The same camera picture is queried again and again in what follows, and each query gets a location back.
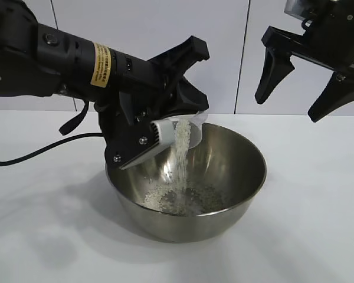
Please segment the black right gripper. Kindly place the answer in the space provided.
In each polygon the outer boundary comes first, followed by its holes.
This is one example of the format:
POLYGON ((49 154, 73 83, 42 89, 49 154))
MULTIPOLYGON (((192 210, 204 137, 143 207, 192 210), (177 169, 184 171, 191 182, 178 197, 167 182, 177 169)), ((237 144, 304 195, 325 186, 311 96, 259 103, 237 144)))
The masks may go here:
POLYGON ((294 69, 295 56, 333 71, 321 95, 308 110, 316 123, 354 102, 354 1, 287 1, 284 11, 300 20, 299 35, 269 26, 263 72, 255 100, 263 104, 294 69))

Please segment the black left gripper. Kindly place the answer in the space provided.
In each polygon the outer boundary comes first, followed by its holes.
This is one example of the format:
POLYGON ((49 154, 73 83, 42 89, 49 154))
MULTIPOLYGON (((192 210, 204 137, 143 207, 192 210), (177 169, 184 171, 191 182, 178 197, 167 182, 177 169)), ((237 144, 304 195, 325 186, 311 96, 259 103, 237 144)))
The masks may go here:
POLYGON ((207 96, 185 73, 209 59, 207 44, 195 36, 149 59, 119 54, 119 104, 128 119, 195 114, 209 109, 207 96))

